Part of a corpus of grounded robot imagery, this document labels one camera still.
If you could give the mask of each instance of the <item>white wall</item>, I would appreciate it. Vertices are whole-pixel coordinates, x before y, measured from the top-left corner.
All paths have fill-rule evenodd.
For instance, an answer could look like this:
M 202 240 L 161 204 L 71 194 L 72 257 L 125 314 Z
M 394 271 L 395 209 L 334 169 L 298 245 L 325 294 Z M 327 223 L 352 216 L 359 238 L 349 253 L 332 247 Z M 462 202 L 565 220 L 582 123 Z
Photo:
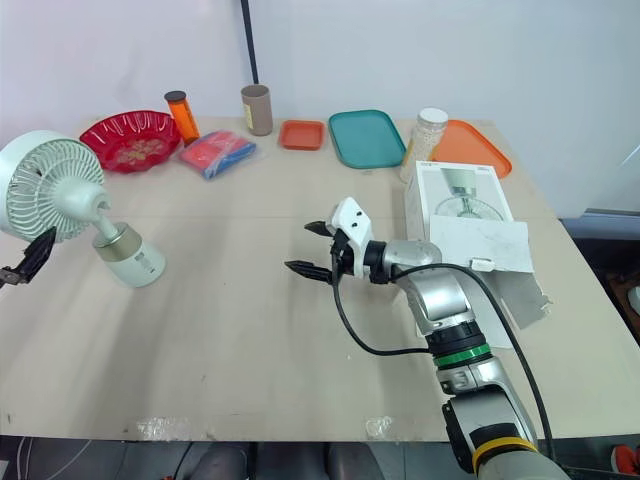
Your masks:
M 250 83 L 236 0 L 2 0 L 0 141 L 150 108 L 241 115 Z
M 636 0 L 261 0 L 261 80 L 284 116 L 437 105 L 490 118 L 560 216 L 640 143 Z
M 239 0 L 3 0 L 0 140 L 91 116 L 240 115 Z M 560 216 L 579 215 L 640 143 L 640 1 L 252 0 L 274 113 L 439 105 L 494 119 Z

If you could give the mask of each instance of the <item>green ring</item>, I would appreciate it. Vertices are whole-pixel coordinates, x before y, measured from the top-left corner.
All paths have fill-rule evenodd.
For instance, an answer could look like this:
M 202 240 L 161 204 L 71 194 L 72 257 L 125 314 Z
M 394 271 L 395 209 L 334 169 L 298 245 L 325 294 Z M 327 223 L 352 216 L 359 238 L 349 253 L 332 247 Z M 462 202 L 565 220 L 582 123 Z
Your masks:
M 444 367 L 453 363 L 463 362 L 474 357 L 479 357 L 480 355 L 484 355 L 485 353 L 491 353 L 491 349 L 486 343 L 478 347 L 470 348 L 469 350 L 463 350 L 462 352 L 452 353 L 443 357 L 434 358 L 433 363 L 436 364 L 436 367 Z

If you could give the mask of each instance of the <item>orange bottle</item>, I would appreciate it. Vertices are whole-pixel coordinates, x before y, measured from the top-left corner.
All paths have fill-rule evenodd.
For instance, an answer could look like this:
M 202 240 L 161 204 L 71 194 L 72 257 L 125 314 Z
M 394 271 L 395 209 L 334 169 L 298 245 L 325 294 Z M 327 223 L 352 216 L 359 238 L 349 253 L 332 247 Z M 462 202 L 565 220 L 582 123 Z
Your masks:
M 200 138 L 198 126 L 191 114 L 189 102 L 187 102 L 187 94 L 180 90 L 174 90 L 166 93 L 164 99 L 169 104 L 171 115 L 176 121 L 185 146 Z

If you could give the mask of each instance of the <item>wooden table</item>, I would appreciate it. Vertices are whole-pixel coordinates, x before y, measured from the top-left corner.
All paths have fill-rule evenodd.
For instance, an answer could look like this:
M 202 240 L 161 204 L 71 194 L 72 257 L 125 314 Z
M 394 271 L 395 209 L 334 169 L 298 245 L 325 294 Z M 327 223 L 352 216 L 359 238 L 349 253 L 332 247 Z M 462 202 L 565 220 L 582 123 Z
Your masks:
M 398 121 L 405 137 L 412 121 Z M 640 431 L 640 351 L 591 270 L 490 122 L 475 122 L 514 164 L 503 181 L 529 223 L 536 275 L 553 305 L 518 332 L 557 437 Z M 243 132 L 202 118 L 201 131 Z M 318 152 L 256 139 L 256 156 L 210 182 L 177 161 L 107 175 L 111 218 L 168 258 L 152 286 L 120 286 L 91 248 L 58 245 L 28 286 L 0 291 L 0 433 L 102 439 L 444 440 L 430 358 L 373 357 L 351 340 L 330 289 L 283 266 L 329 263 L 327 239 L 303 230 L 354 196 L 376 238 L 404 237 L 395 169 L 353 170 L 330 142 Z M 24 242 L 0 236 L 2 262 Z M 347 278 L 345 309 L 379 348 L 420 345 L 394 315 L 395 287 Z M 497 351 L 537 430 L 512 351 Z

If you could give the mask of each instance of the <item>fan image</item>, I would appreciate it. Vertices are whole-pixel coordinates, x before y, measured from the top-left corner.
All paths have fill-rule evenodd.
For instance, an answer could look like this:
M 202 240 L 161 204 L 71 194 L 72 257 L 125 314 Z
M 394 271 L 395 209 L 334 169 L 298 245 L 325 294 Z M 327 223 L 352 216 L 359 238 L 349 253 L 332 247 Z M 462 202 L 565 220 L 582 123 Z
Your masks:
M 0 151 L 0 230 L 33 241 L 55 227 L 55 241 L 76 237 L 90 224 L 93 247 L 125 284 L 142 287 L 164 271 L 166 259 L 126 223 L 113 224 L 96 155 L 83 143 L 38 130 Z
M 442 173 L 453 197 L 440 202 L 436 215 L 503 220 L 495 208 L 476 198 L 476 176 L 472 170 L 443 168 Z

